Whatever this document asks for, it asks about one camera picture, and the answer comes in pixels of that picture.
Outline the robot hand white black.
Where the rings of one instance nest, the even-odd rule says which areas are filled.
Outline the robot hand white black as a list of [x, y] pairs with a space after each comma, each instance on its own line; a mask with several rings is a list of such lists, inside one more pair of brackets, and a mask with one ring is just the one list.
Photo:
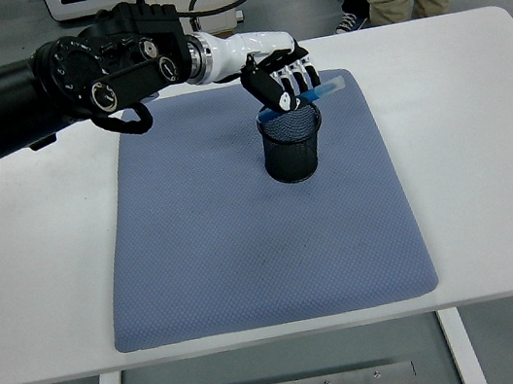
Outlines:
[[285, 87], [277, 72], [296, 73], [301, 77], [299, 90], [306, 91], [306, 81], [320, 83], [318, 73], [302, 48], [287, 32], [237, 33], [229, 38], [198, 34], [205, 58], [203, 84], [238, 79], [242, 87], [259, 102], [275, 112], [291, 112], [307, 105], [291, 87]]

